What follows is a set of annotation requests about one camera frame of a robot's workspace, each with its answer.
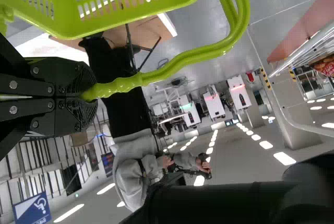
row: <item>black pants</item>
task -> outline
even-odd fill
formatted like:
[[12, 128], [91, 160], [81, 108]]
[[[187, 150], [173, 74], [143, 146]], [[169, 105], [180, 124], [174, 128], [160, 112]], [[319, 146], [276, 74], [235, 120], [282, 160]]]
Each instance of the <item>black pants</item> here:
[[[108, 83], [118, 77], [133, 75], [129, 49], [111, 49], [103, 38], [85, 39], [79, 45], [86, 49], [90, 67], [98, 83]], [[148, 107], [141, 87], [102, 98], [102, 101], [107, 108], [110, 131], [114, 138], [151, 128]]]

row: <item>gray hoodie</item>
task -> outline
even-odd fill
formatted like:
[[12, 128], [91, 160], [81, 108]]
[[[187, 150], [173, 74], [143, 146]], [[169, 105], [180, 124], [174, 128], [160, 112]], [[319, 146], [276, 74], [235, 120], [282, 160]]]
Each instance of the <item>gray hoodie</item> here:
[[[162, 157], [155, 157], [158, 149], [150, 129], [115, 138], [114, 142], [111, 149], [115, 154], [113, 178], [116, 191], [125, 206], [134, 212], [144, 204], [149, 185], [162, 178]], [[145, 178], [138, 159], [146, 171]], [[196, 157], [190, 152], [176, 153], [173, 160], [184, 169], [196, 166]]]

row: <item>basket handle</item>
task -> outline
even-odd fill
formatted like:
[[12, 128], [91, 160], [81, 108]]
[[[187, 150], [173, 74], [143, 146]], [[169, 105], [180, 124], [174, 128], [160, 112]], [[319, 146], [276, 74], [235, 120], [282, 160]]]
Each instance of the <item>basket handle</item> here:
[[246, 31], [250, 17], [250, 5], [249, 0], [236, 0], [237, 13], [232, 0], [220, 0], [220, 3], [231, 28], [230, 34], [225, 39], [211, 45], [183, 52], [159, 70], [148, 73], [138, 72], [132, 77], [117, 78], [111, 83], [97, 83], [85, 91], [81, 98], [85, 101], [92, 101], [96, 98], [107, 98], [117, 92], [129, 92], [133, 88], [165, 80], [187, 65], [225, 55]]

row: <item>yellow black striped post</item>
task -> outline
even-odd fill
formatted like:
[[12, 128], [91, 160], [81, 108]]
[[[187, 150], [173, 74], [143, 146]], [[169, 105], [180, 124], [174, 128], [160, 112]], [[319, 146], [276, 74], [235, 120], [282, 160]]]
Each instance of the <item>yellow black striped post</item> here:
[[268, 89], [271, 90], [271, 84], [270, 84], [268, 76], [267, 76], [267, 74], [266, 74], [266, 72], [265, 72], [265, 70], [263, 68], [261, 68], [261, 73], [263, 75], [263, 80], [265, 81]]
[[293, 82], [297, 82], [296, 75], [292, 69], [289, 69], [290, 76], [292, 77]]

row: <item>hand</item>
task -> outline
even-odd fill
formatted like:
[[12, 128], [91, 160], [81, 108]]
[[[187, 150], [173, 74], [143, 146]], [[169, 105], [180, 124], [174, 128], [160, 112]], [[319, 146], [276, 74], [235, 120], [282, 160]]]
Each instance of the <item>hand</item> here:
[[205, 173], [211, 172], [211, 166], [210, 163], [204, 161], [202, 164], [202, 161], [199, 158], [196, 158], [196, 166], [200, 171], [203, 171]]
[[162, 156], [162, 167], [164, 169], [167, 169], [170, 165], [174, 164], [174, 160], [171, 159], [169, 156]]

